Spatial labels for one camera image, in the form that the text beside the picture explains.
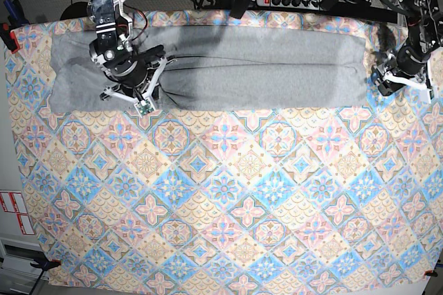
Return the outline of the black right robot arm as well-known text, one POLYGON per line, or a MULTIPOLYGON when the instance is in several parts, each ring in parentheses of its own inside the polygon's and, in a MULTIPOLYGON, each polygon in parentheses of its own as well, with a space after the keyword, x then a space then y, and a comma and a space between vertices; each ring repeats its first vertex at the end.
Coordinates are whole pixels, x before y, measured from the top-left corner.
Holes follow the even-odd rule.
POLYGON ((115 85, 102 99, 117 97, 147 104, 168 59, 162 45, 140 52, 133 42, 134 20, 125 12, 126 0, 89 0, 87 14, 95 24, 96 38, 89 45, 91 61, 115 85))

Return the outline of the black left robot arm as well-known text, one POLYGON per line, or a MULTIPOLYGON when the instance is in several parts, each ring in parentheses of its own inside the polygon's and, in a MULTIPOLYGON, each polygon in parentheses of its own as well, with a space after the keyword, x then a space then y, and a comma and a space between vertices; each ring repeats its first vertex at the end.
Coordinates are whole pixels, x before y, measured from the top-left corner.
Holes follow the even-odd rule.
POLYGON ((408 37, 397 51, 388 51, 384 61, 372 69, 371 80, 382 96, 391 96, 409 86, 430 102, 435 96, 428 61, 442 48, 442 11, 438 0, 380 0, 405 16, 408 37))

